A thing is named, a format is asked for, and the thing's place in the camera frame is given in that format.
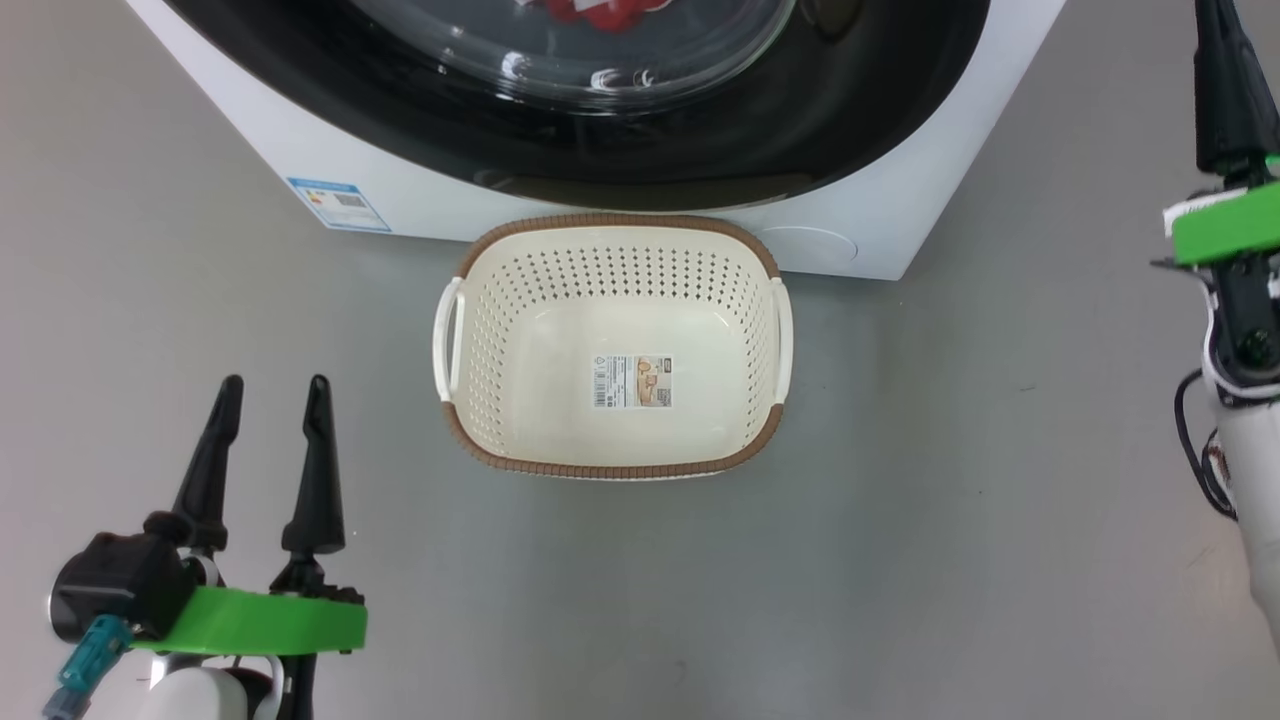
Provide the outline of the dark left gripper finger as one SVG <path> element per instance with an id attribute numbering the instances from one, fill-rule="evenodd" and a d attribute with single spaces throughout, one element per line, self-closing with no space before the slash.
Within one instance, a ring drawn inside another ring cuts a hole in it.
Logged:
<path id="1" fill-rule="evenodd" d="M 223 379 L 175 501 L 170 510 L 151 512 L 145 519 L 146 533 L 201 553 L 227 550 L 229 532 L 223 519 L 227 464 L 241 428 L 243 392 L 241 375 Z"/>
<path id="2" fill-rule="evenodd" d="M 332 386 L 324 375 L 314 375 L 308 383 L 302 430 L 307 447 L 294 512 L 282 533 L 282 548 L 288 553 L 337 553 L 346 547 L 346 519 Z"/>

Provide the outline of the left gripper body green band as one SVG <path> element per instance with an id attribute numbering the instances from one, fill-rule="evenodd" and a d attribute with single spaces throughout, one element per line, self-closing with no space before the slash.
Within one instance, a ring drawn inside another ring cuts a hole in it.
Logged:
<path id="1" fill-rule="evenodd" d="M 211 559 L 163 553 L 131 569 L 131 620 L 146 650 L 285 657 L 364 648 L 369 610 L 346 588 L 314 597 L 228 588 Z"/>

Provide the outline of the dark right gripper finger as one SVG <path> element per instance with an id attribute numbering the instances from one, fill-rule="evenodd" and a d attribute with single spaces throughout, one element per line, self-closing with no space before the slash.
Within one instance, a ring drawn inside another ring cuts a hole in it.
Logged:
<path id="1" fill-rule="evenodd" d="M 1274 181 L 1279 115 L 1234 1 L 1196 1 L 1196 165 L 1222 181 Z"/>

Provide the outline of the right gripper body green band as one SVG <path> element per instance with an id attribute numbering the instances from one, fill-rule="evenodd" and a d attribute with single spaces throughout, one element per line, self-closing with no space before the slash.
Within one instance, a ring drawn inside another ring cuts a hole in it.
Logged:
<path id="1" fill-rule="evenodd" d="M 1172 252 L 1151 265 L 1199 283 L 1204 374 L 1225 391 L 1277 389 L 1277 183 L 1178 202 L 1164 228 Z"/>

